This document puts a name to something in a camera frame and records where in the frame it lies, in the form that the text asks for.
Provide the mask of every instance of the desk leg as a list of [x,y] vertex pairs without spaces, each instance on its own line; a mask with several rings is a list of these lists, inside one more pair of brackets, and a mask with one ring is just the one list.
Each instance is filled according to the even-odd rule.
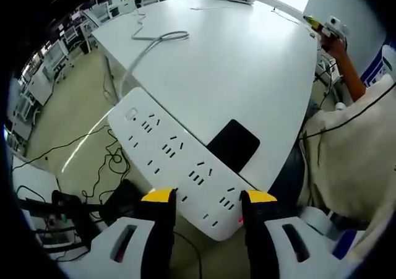
[[113,101],[114,101],[114,105],[116,105],[119,100],[118,100],[118,95],[117,95],[117,91],[116,91],[116,87],[114,86],[114,79],[113,76],[111,75],[111,69],[110,69],[110,63],[108,58],[102,54],[102,58],[103,58],[103,65],[105,67],[105,74],[106,74],[106,80],[109,80],[110,82],[110,86],[111,86],[111,94],[113,96]]

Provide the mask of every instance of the tiled floor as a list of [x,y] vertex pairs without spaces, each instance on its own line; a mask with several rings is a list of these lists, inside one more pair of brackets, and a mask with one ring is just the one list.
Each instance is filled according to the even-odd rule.
[[[121,78],[122,71],[119,68],[112,66],[112,72],[116,80]],[[99,51],[95,50],[88,55],[80,54],[75,59],[75,68],[65,80],[56,84],[53,96],[39,117],[29,141],[28,159],[41,155],[51,147],[67,144],[80,135],[95,132],[107,124],[106,115],[112,104],[103,95],[104,75]],[[312,96],[320,103],[324,88],[319,82],[316,84]],[[331,102],[326,101],[325,107],[331,108]],[[106,129],[71,146],[54,150],[47,159],[37,161],[38,166],[57,176],[63,192],[82,196],[81,191],[86,190],[91,194],[92,187],[98,180],[98,169],[106,154],[105,147],[114,141]],[[118,147],[119,144],[115,144],[111,150]],[[130,164],[131,170],[126,178],[133,181],[143,192],[149,191],[150,184]],[[114,169],[123,170],[124,163],[120,166],[114,165]],[[120,175],[111,172],[105,165],[100,173],[95,196],[88,201],[97,204],[99,193],[114,189],[119,180]],[[243,229],[222,243],[206,237],[183,217],[177,218],[174,230],[187,236],[199,248],[205,278],[249,278]],[[175,238],[171,268],[175,278],[196,278],[198,275],[195,252],[179,237]]]

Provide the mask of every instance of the white table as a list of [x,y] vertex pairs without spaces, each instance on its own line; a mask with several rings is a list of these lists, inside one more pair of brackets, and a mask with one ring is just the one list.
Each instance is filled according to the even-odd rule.
[[[308,30],[271,10],[259,2],[217,0],[145,6],[139,36],[187,30],[190,37],[159,44],[132,73],[203,144],[231,119],[259,138],[259,149],[239,175],[263,191],[275,181],[296,140],[317,57],[317,40]],[[148,44],[131,39],[138,18],[123,15],[93,32],[106,56],[125,69]]]

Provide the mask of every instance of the person's arm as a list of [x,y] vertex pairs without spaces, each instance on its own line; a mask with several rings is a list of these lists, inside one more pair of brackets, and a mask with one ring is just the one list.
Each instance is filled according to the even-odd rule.
[[322,47],[324,47],[337,62],[338,70],[343,76],[343,80],[348,87],[352,100],[359,100],[366,93],[366,87],[360,80],[351,59],[345,51],[344,43],[339,39],[331,39],[322,36]]

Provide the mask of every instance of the white power strip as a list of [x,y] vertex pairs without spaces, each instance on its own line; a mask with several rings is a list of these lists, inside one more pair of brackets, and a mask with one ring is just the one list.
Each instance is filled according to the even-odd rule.
[[131,90],[113,108],[108,122],[129,158],[154,188],[178,189],[177,208],[194,226],[222,241],[242,225],[239,195],[252,187],[144,89]]

